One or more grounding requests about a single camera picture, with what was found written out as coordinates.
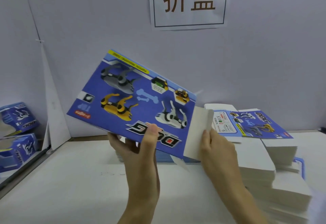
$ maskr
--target red label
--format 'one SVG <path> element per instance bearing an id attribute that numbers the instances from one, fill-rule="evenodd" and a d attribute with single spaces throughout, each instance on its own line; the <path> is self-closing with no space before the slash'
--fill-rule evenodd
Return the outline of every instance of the red label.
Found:
<path id="1" fill-rule="evenodd" d="M 76 110 L 75 111 L 75 114 L 77 114 L 78 116 L 81 116 L 83 118 L 87 118 L 87 119 L 90 119 L 91 118 L 91 115 L 90 114 L 85 113 L 85 112 L 80 111 L 80 110 Z"/>

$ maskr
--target white partition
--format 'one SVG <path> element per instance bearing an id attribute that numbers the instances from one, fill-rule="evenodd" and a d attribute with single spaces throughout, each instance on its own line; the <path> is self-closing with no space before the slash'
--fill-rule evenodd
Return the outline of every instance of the white partition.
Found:
<path id="1" fill-rule="evenodd" d="M 27 0 L 0 1 L 0 106 L 23 101 L 40 121 L 47 114 L 40 43 Z"/>
<path id="2" fill-rule="evenodd" d="M 113 48 L 191 91 L 198 105 L 259 108 L 285 129 L 326 123 L 324 0 L 230 0 L 226 28 L 153 32 L 149 0 L 31 0 L 67 111 Z M 72 136 L 104 133 L 67 117 Z"/>

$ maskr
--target person's right hand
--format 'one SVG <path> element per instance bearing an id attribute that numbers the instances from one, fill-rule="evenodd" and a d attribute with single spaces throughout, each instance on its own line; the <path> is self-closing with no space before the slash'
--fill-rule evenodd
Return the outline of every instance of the person's right hand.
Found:
<path id="1" fill-rule="evenodd" d="M 244 187 L 234 144 L 214 129 L 203 132 L 200 160 L 219 195 L 229 187 Z"/>

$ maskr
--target warning label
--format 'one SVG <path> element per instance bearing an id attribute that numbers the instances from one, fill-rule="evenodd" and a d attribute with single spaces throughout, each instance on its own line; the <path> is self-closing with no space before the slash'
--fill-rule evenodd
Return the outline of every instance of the warning label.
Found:
<path id="1" fill-rule="evenodd" d="M 213 123 L 218 133 L 237 133 L 236 128 L 225 111 L 215 111 Z"/>

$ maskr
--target paper sign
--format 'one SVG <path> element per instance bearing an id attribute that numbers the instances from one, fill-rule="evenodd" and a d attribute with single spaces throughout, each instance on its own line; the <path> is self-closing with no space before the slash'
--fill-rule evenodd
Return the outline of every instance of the paper sign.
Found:
<path id="1" fill-rule="evenodd" d="M 152 30 L 225 26 L 229 0 L 150 0 Z"/>

